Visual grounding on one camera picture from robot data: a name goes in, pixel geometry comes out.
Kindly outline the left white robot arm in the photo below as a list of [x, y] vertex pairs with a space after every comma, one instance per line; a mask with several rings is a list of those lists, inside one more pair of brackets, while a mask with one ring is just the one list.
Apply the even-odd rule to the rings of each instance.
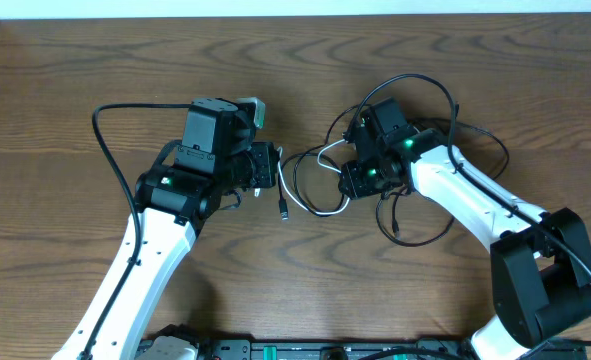
[[131, 214], [105, 278], [57, 359], [196, 359], [199, 346], [177, 335], [143, 338], [172, 274], [206, 222], [242, 197], [277, 183], [278, 152], [258, 142], [265, 104], [257, 97], [197, 98], [184, 105], [184, 134], [167, 143], [129, 188], [107, 158]]

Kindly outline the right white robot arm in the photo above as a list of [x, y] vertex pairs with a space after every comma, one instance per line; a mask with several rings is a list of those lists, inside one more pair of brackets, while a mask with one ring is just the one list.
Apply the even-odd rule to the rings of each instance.
[[476, 358], [518, 359], [591, 317], [591, 243], [575, 212], [514, 196], [438, 130], [413, 126], [392, 98], [362, 108], [344, 139], [358, 157], [341, 168], [341, 193], [357, 200], [405, 187], [489, 252], [496, 314], [470, 339]]

